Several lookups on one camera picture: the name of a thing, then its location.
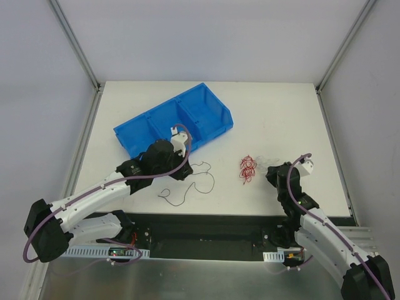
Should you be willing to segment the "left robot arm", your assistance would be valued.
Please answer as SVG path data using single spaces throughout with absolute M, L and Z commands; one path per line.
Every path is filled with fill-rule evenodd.
M 189 164 L 192 139 L 184 132 L 170 140 L 158 139 L 139 156 L 124 161 L 99 183 L 75 195 L 47 203 L 34 202 L 24 225 L 27 242 L 22 252 L 26 263 L 29 248 L 36 259 L 48 263 L 79 243 L 97 239 L 124 244 L 133 234 L 133 224 L 122 210 L 102 217 L 89 215 L 105 205 L 148 188 L 156 178 L 169 176 L 183 181 L 193 173 Z

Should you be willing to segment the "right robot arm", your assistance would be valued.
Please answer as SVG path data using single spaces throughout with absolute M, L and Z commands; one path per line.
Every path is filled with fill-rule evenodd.
M 299 170 L 285 162 L 269 166 L 267 181 L 287 217 L 269 234 L 279 248 L 305 248 L 332 276 L 343 299 L 395 299 L 389 264 L 351 241 L 300 185 Z

